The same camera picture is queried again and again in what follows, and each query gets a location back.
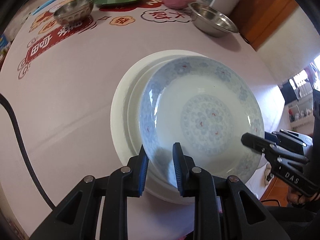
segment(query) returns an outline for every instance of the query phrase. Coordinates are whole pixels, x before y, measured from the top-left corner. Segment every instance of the wooden door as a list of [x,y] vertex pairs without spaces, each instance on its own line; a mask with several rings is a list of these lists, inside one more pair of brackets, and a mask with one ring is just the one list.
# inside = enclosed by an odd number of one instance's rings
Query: wooden door
[[240,0],[229,18],[257,50],[297,7],[295,0]]

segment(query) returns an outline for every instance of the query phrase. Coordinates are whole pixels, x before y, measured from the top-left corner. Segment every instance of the hand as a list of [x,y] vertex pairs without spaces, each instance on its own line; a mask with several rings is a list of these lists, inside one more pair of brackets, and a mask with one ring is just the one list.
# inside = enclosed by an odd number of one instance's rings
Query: hand
[[289,186],[288,193],[287,193],[287,201],[290,204],[295,204],[295,205],[305,204],[313,200],[316,197],[316,195],[317,193],[314,194],[312,197],[306,197],[302,195],[300,192],[296,191],[295,189]]

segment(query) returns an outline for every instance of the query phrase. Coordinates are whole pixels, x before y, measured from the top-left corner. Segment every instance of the black cable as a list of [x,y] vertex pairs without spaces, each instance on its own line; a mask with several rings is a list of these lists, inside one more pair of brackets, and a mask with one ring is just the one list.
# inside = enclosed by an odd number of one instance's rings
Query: black cable
[[23,144],[23,140],[22,140],[22,137],[21,137],[20,129],[19,129],[18,122],[17,122],[16,116],[14,114],[14,111],[13,111],[11,105],[9,104],[8,100],[1,93],[0,93],[0,104],[8,112],[8,115],[9,115],[9,117],[11,119],[11,123],[12,123],[13,129],[14,129],[14,133],[16,134],[16,138],[17,138],[17,142],[18,142],[18,145],[19,145],[19,149],[20,149],[20,152],[22,154],[22,158],[24,160],[24,163],[27,166],[29,174],[30,174],[34,184],[36,185],[39,193],[43,197],[44,201],[53,210],[55,208],[55,205],[52,203],[52,201],[50,200],[50,198],[48,197],[48,195],[44,191],[43,187],[41,186],[41,184],[40,184],[40,182],[39,182],[39,180],[38,180],[38,178],[37,178],[32,166],[31,166],[29,157],[27,155],[26,149],[25,149],[24,144]]
[[277,203],[278,203],[278,206],[279,206],[279,207],[281,207],[281,205],[280,205],[280,201],[279,201],[279,200],[277,200],[277,199],[266,199],[266,200],[262,200],[262,201],[261,201],[261,203],[263,203],[263,202],[269,202],[269,201],[275,201],[275,202],[277,202]]

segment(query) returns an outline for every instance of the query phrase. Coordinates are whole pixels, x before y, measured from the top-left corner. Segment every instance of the stacked plate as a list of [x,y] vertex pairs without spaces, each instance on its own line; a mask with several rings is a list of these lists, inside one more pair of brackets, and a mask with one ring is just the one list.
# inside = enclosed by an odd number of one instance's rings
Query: stacked plate
[[110,125],[122,164],[143,144],[149,158],[145,189],[173,203],[194,202],[177,190],[175,142],[197,166],[244,183],[261,158],[240,140],[246,132],[264,137],[253,93],[233,70],[191,51],[157,52],[134,64],[114,94]]

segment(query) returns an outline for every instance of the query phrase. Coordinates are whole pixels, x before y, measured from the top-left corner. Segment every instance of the stainless steel bowl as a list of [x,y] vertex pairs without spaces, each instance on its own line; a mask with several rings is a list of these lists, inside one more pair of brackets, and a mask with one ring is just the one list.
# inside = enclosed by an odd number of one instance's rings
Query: stainless steel bowl
[[192,11],[193,24],[201,31],[218,38],[239,32],[237,26],[216,9],[197,2],[189,3],[188,6]]
[[72,24],[88,17],[92,8],[93,0],[73,0],[58,8],[53,17],[61,25]]

